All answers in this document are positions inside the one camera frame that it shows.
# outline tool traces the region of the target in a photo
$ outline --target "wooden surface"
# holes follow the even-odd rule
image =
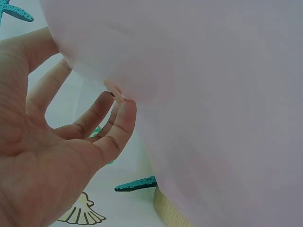
[[[193,227],[160,192],[158,187],[153,197],[153,205],[167,227]]]

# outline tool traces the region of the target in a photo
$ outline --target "starfish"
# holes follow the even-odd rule
[[[144,179],[136,180],[130,183],[119,185],[115,188],[116,192],[132,192],[143,188],[152,188],[157,186],[155,176],[150,176]]]
[[[23,9],[10,5],[10,0],[0,0],[0,24],[1,24],[1,19],[3,13],[7,13],[17,19],[24,20],[27,22],[32,22],[34,21],[34,18],[27,12],[25,12]]]

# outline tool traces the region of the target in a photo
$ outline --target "palm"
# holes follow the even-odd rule
[[[44,52],[39,44],[48,44]],[[0,218],[16,225],[56,220],[118,156],[134,129],[135,105],[127,101],[115,105],[97,137],[87,138],[114,101],[108,92],[74,124],[49,127],[46,109],[71,70],[61,61],[28,94],[27,76],[56,53],[47,29],[0,45]]]

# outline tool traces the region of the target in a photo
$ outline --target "pink balloon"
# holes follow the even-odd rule
[[[159,187],[195,226],[302,225],[302,1],[40,2],[73,69],[137,102]]]

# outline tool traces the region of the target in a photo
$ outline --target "hand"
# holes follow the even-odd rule
[[[45,112],[71,69],[65,60],[27,94],[30,72],[58,49],[47,28],[0,42],[0,226],[48,226],[131,137],[136,105],[116,104],[96,138],[87,138],[114,100],[102,93],[75,123],[47,125]]]

